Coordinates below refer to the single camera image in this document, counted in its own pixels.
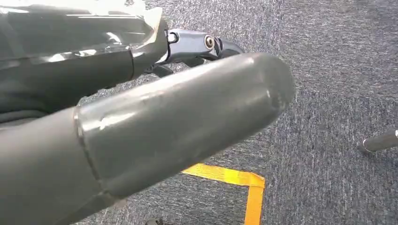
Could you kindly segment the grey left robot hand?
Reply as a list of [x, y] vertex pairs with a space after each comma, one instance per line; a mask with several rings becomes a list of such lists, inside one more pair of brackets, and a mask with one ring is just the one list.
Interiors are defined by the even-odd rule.
[[0, 222], [69, 225], [274, 122], [289, 66], [142, 0], [0, 3]]

